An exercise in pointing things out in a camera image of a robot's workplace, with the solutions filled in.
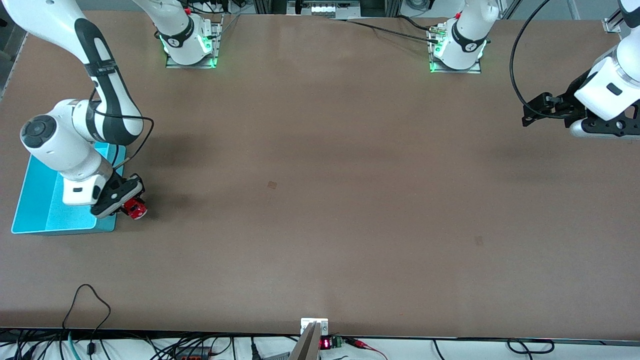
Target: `brown tabletop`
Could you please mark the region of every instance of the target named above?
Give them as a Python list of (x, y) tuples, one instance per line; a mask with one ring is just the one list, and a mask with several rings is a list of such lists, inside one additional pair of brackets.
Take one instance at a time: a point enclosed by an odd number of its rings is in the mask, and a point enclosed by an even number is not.
[[(59, 326), (89, 282), (111, 328), (294, 333), (322, 316), (349, 334), (640, 338), (637, 144), (520, 125), (521, 22), (498, 21), (483, 73), (460, 75), (429, 73), (422, 42), (265, 15), (225, 33), (218, 69), (164, 69), (144, 13), (89, 18), (156, 120), (125, 169), (149, 213), (11, 234), (21, 125), (92, 89), (29, 37), (0, 103), (0, 325)], [(617, 41), (599, 22), (533, 22), (522, 92), (561, 94)], [(81, 298), (70, 326), (95, 327), (104, 309)]]

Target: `white bracket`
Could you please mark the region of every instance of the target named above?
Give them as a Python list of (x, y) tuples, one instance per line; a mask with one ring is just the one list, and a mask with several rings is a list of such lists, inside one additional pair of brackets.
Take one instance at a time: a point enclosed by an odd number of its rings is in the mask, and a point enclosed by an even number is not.
[(320, 323), (323, 336), (329, 335), (329, 319), (324, 319), (324, 318), (302, 318), (302, 319), (300, 319), (300, 334), (305, 332), (305, 329), (307, 328), (309, 323), (312, 323), (312, 322), (319, 322)]

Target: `blue bin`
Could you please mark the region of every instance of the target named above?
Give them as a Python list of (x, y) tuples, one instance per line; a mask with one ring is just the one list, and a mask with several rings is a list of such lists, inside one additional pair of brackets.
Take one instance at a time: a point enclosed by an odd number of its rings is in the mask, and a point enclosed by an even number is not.
[[(113, 161), (116, 145), (96, 143), (95, 149)], [(116, 163), (124, 160), (121, 146)], [(122, 175), (122, 167), (117, 170)], [(49, 169), (33, 155), (29, 157), (22, 191), (15, 210), (13, 234), (67, 235), (106, 233), (116, 227), (116, 216), (98, 219), (89, 206), (68, 206), (62, 203), (62, 176)]]

